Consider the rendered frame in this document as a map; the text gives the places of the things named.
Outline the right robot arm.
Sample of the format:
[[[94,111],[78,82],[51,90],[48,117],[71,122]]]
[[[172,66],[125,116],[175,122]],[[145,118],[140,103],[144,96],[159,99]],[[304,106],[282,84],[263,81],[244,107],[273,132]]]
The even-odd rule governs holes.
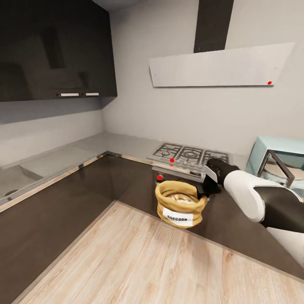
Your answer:
[[[196,185],[198,199],[221,193],[222,185],[245,216],[262,224],[304,269],[304,203],[296,193],[217,158],[204,170],[203,184]]]

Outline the microwave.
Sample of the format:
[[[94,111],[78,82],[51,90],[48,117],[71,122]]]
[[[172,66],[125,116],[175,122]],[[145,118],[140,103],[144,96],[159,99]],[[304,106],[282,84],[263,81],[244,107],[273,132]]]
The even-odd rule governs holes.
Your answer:
[[[304,187],[304,140],[259,135],[250,162],[257,177]]]

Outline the popcorn bag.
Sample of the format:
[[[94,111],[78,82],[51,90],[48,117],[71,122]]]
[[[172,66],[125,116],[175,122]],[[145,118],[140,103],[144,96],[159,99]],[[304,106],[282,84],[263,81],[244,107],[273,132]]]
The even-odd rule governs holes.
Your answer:
[[[163,181],[155,189],[158,200],[157,214],[169,226],[189,229],[200,223],[207,196],[198,199],[195,186],[178,181]],[[178,201],[177,198],[178,198]],[[183,202],[185,199],[188,203]]]

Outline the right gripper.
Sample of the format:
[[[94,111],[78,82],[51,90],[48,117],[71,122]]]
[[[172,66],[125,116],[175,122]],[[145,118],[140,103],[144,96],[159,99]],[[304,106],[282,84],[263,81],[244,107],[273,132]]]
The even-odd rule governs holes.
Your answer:
[[[221,188],[219,187],[219,184],[217,185],[209,185],[204,180],[203,184],[196,185],[197,189],[197,197],[198,199],[201,197],[201,195],[209,195],[209,194],[216,194],[221,193]]]

